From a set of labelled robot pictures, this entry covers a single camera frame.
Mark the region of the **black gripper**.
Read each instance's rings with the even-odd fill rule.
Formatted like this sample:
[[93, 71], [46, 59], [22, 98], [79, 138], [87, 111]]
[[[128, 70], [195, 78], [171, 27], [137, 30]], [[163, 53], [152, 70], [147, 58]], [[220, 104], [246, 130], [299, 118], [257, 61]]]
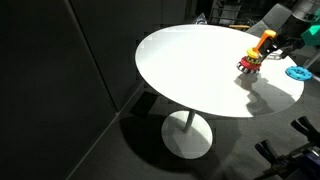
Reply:
[[[286, 58], [291, 52], [297, 49], [297, 47], [303, 47], [305, 45], [301, 35], [308, 29], [308, 23], [295, 16], [291, 15], [285, 23], [280, 27], [278, 35], [276, 36], [276, 42], [281, 47], [282, 53], [280, 57]], [[262, 57], [267, 57], [270, 53], [277, 50], [277, 46], [274, 41], [267, 38], [262, 45], [258, 48], [258, 51]]]

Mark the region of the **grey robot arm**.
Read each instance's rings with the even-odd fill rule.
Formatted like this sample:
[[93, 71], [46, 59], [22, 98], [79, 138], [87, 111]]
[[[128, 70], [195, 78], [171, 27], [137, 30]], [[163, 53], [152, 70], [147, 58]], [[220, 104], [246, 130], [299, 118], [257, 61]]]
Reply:
[[320, 0], [296, 0], [291, 8], [284, 3], [277, 3], [262, 21], [277, 33], [274, 50], [280, 49], [280, 57], [285, 58], [306, 45], [303, 34], [319, 20], [319, 17]]

